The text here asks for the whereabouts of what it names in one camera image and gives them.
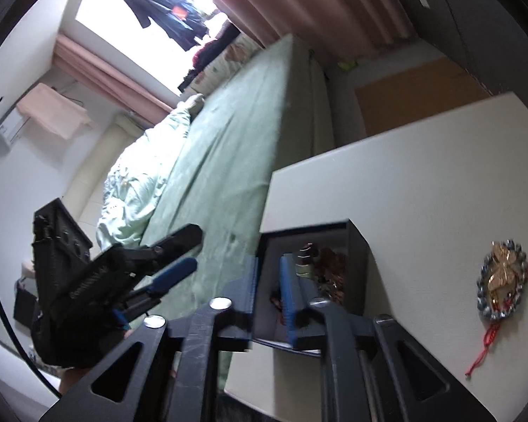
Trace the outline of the left hand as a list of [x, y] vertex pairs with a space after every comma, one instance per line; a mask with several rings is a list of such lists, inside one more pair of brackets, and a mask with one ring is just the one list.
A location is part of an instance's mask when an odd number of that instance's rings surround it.
[[85, 375], [91, 371], [91, 368], [85, 369], [67, 369], [64, 370], [61, 376], [59, 393], [65, 395], [68, 391], [77, 384]]

